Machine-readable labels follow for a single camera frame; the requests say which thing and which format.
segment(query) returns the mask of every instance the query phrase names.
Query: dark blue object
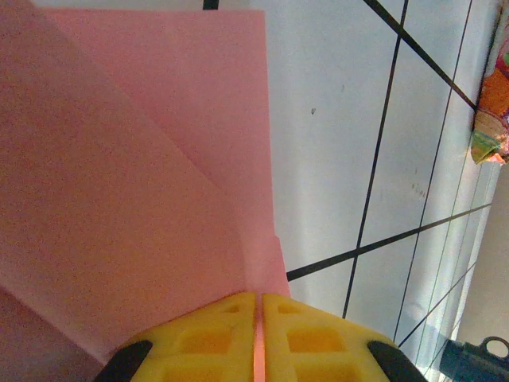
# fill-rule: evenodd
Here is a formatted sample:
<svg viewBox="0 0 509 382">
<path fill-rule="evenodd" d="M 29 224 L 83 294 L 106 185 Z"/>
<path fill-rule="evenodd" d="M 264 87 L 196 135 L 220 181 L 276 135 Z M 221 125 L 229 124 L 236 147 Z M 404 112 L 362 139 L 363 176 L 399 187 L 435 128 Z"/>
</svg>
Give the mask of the dark blue object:
<svg viewBox="0 0 509 382">
<path fill-rule="evenodd" d="M 500 337 L 487 337 L 479 346 L 447 340 L 440 361 L 440 371 L 458 382 L 509 381 L 509 354 L 504 358 L 488 351 L 488 342 L 499 341 L 507 347 L 509 342 Z"/>
</svg>

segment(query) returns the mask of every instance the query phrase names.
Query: floor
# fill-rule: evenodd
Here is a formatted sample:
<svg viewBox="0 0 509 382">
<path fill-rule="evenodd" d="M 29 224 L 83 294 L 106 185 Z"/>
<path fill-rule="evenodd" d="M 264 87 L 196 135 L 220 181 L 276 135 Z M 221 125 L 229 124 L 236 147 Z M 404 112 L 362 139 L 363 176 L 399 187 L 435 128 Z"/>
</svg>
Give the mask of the floor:
<svg viewBox="0 0 509 382">
<path fill-rule="evenodd" d="M 266 11 L 276 233 L 293 297 L 394 338 L 433 381 L 500 170 L 468 153 L 495 3 L 220 0 Z"/>
</svg>

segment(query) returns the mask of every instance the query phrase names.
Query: handle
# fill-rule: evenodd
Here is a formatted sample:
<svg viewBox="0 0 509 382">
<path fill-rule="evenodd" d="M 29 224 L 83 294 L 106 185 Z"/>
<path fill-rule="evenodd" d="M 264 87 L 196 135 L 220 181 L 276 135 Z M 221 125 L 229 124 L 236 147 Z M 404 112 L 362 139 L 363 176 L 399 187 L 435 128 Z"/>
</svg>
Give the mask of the handle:
<svg viewBox="0 0 509 382">
<path fill-rule="evenodd" d="M 490 352 L 488 350 L 488 343 L 491 342 L 491 341 L 498 341 L 498 342 L 502 342 L 504 345 L 506 345 L 506 348 L 507 348 L 507 355 L 505 357 L 499 357 L 495 354 L 493 354 L 492 352 Z M 498 357 L 498 358 L 501 358 L 503 360 L 505 360 L 506 362 L 509 362 L 509 342 L 504 340 L 503 338 L 501 337 L 497 337 L 497 336 L 490 336 L 490 337 L 486 337 L 483 339 L 483 341 L 481 342 L 481 344 L 479 345 L 479 347 L 482 348 L 483 351 L 485 351 L 486 353 L 492 355 L 492 356 L 495 356 L 495 357 Z"/>
</svg>

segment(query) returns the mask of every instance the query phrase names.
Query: pink cardboard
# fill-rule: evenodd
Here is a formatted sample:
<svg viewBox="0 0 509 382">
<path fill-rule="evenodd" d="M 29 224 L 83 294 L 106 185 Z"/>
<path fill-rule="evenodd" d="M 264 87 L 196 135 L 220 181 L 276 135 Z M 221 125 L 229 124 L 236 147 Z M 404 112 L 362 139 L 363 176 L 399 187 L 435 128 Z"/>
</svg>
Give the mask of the pink cardboard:
<svg viewBox="0 0 509 382">
<path fill-rule="evenodd" d="M 45 12 L 225 190 L 248 289 L 289 295 L 274 236 L 263 12 Z"/>
<path fill-rule="evenodd" d="M 2 286 L 102 361 L 246 290 L 223 191 L 28 2 L 0 15 Z"/>
</svg>

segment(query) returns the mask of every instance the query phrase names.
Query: white tile floor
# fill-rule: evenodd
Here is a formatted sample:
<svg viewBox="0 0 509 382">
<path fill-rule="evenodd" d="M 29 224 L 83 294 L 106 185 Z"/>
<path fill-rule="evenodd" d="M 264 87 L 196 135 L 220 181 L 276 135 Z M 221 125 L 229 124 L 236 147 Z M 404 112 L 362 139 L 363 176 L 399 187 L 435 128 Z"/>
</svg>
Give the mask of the white tile floor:
<svg viewBox="0 0 509 382">
<path fill-rule="evenodd" d="M 495 3 L 220 0 L 266 11 L 275 222 L 293 297 L 393 337 L 429 380 L 460 323 L 499 174 L 468 155 Z"/>
</svg>

